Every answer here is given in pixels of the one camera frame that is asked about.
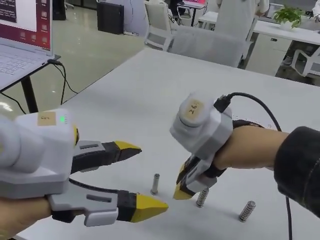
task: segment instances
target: potted plant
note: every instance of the potted plant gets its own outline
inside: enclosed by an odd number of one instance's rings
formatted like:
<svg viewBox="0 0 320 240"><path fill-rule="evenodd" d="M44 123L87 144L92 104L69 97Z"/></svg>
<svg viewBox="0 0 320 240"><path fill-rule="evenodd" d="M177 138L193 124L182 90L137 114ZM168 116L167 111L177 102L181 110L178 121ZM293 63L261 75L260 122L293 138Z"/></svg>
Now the potted plant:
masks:
<svg viewBox="0 0 320 240"><path fill-rule="evenodd" d="M275 11L273 19L280 24L282 29L291 30L301 24L303 13L299 8L284 6Z"/></svg>

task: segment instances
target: floor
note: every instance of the floor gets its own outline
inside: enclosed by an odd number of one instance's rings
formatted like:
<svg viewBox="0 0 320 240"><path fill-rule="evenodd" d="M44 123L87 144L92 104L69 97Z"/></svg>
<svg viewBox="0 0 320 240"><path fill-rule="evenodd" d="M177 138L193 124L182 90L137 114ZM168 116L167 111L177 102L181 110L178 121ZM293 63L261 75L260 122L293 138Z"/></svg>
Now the floor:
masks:
<svg viewBox="0 0 320 240"><path fill-rule="evenodd" d="M61 56L67 80L76 92L82 91L144 48L143 38L98 31L97 12L94 10L76 7L68 9L66 13L67 21L53 22L53 49L55 54ZM56 68L48 66L32 75L31 80L40 111L60 105L64 80ZM4 93L18 100L23 109L28 111L20 84ZM66 90L64 99L73 95ZM15 102L0 95L0 114L13 119L23 113Z"/></svg>

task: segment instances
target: green plant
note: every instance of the green plant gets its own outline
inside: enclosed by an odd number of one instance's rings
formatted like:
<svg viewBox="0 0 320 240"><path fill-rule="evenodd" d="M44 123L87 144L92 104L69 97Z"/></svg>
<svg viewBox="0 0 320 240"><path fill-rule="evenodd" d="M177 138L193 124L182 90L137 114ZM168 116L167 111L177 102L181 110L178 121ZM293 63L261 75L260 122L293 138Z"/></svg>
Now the green plant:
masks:
<svg viewBox="0 0 320 240"><path fill-rule="evenodd" d="M289 21L292 23L292 27L296 28L301 24L301 16L303 13L299 8L284 6L275 12L273 19L277 23L286 23Z"/></svg>

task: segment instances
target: white cabinet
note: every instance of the white cabinet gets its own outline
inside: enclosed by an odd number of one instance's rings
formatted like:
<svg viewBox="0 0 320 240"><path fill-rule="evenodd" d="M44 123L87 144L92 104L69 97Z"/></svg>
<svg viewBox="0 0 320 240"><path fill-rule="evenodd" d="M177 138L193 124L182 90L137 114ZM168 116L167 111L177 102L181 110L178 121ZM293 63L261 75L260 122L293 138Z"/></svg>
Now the white cabinet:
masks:
<svg viewBox="0 0 320 240"><path fill-rule="evenodd" d="M288 39L259 34L245 69L275 76L290 44Z"/></svg>

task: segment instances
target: black sleeve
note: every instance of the black sleeve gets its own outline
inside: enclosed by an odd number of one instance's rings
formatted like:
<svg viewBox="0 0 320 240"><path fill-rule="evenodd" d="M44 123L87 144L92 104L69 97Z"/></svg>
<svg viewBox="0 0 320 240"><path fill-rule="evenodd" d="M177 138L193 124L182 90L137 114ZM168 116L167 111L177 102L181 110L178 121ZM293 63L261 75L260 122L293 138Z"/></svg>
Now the black sleeve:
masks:
<svg viewBox="0 0 320 240"><path fill-rule="evenodd" d="M295 129L279 148L274 162L279 191L320 218L320 132Z"/></svg>

